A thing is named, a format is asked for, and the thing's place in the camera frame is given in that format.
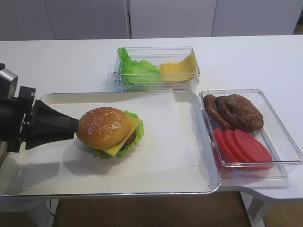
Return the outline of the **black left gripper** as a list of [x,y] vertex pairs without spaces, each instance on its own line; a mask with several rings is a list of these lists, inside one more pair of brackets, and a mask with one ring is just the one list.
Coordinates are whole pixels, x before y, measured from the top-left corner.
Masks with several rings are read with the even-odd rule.
[[0,140],[7,143],[7,152],[18,153],[21,143],[33,149],[47,143],[70,140],[79,129],[79,121],[64,115],[41,100],[33,106],[31,126],[22,132],[23,122],[28,121],[36,89],[21,86],[18,97],[0,99]]

